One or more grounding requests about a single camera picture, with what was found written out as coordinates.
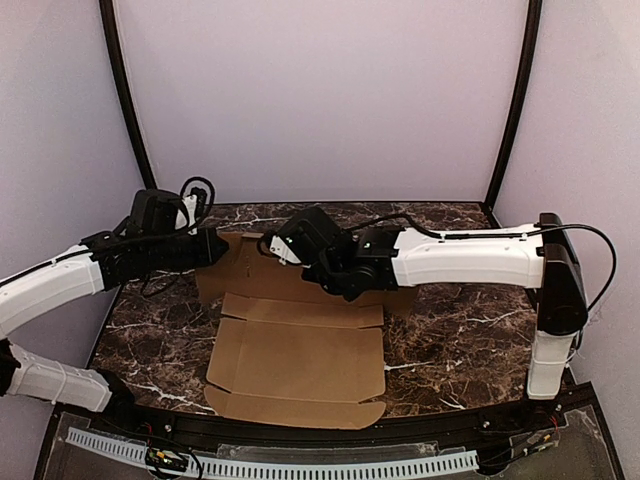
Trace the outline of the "brown cardboard box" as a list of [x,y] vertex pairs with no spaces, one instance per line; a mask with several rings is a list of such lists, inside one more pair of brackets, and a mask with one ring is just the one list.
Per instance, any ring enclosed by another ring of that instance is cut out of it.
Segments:
[[223,232],[229,250],[196,272],[221,319],[204,396],[224,418],[360,430],[384,414],[385,314],[409,316],[417,289],[331,296],[258,253],[256,233]]

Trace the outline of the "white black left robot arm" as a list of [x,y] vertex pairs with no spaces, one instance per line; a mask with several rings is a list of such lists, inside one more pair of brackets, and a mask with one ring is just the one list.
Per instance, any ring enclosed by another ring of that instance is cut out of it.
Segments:
[[214,265],[229,244],[203,222],[215,188],[191,177],[180,192],[143,189],[114,229],[82,239],[65,252],[1,282],[1,393],[103,412],[133,399],[113,373],[81,369],[31,353],[10,335],[31,320],[79,298],[157,271],[182,273]]

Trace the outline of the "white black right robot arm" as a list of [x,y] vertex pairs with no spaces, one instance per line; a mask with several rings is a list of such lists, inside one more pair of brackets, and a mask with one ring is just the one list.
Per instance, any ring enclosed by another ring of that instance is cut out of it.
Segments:
[[554,213],[512,228],[434,231],[391,214],[342,228],[321,208],[297,212],[267,238],[270,254],[302,267],[304,280],[346,301],[368,291],[436,283],[519,286],[536,292],[537,326],[526,395],[554,399],[594,303],[567,235]]

